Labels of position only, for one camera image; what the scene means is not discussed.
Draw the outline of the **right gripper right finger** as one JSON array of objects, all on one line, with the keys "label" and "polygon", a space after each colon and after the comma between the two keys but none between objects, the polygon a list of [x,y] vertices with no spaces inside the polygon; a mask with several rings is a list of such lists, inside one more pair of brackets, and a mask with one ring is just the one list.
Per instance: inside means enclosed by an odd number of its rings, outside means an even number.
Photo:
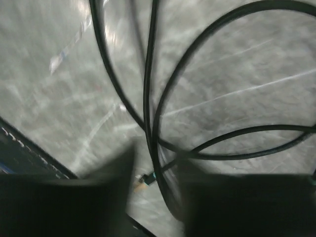
[{"label": "right gripper right finger", "polygon": [[313,237],[316,185],[306,174],[208,173],[178,164],[187,237]]}]

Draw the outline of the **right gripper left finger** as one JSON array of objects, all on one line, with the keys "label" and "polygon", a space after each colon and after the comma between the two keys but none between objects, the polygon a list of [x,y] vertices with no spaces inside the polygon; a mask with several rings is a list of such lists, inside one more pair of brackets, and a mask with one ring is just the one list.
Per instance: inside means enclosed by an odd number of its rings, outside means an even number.
[{"label": "right gripper left finger", "polygon": [[3,237],[131,237],[126,209],[135,144],[82,178],[4,174],[0,177]]}]

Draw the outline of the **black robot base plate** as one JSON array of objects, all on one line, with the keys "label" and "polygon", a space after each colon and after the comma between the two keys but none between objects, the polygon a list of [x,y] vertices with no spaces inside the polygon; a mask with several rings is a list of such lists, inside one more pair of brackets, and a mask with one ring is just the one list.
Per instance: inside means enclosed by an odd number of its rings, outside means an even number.
[{"label": "black robot base plate", "polygon": [[73,172],[2,118],[0,170],[6,174],[48,174],[58,179],[77,178]]}]

